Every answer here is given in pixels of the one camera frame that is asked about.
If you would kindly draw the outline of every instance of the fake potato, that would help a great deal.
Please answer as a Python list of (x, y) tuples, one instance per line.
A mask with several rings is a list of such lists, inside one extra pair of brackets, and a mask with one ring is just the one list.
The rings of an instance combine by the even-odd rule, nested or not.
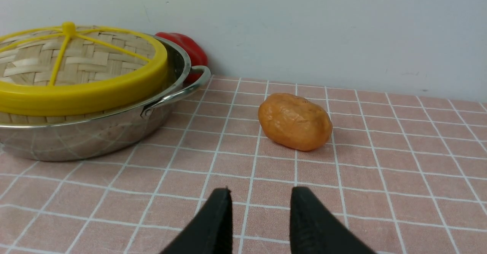
[(259, 122), (266, 136), (289, 148), (310, 151), (330, 139), (333, 125), (315, 103), (287, 93), (274, 93), (259, 106)]

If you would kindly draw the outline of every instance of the wall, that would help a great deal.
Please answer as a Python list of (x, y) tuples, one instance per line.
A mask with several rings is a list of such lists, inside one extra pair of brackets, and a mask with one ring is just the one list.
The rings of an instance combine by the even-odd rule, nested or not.
[(487, 0), (0, 0), (0, 34), (75, 23), (190, 35), (215, 73), (487, 101)]

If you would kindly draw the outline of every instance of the red pepper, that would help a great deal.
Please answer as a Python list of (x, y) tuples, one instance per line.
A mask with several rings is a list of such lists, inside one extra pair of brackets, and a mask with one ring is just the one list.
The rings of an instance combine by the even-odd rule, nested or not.
[[(190, 37), (180, 33), (158, 32), (155, 34), (172, 41), (183, 48), (191, 59), (191, 65), (208, 65), (208, 56), (203, 49)], [(185, 83), (192, 84), (201, 77), (201, 73), (190, 73), (186, 77)]]

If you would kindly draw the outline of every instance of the bamboo steamer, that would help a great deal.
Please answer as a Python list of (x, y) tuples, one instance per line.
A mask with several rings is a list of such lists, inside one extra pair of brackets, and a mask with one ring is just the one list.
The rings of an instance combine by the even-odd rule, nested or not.
[(100, 26), (0, 37), (0, 125), (62, 123), (116, 110), (167, 87), (167, 50), (146, 34)]

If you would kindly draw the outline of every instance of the table surface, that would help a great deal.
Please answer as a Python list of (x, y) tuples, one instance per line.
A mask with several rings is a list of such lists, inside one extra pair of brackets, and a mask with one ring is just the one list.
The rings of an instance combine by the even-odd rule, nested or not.
[[(305, 153), (266, 138), (257, 109), (275, 92), (325, 108), (329, 143)], [(228, 186), (234, 253), (288, 254), (297, 185), (379, 253), (485, 253), (486, 107), (212, 77), (117, 153), (42, 163), (0, 150), (0, 253), (155, 254)]]

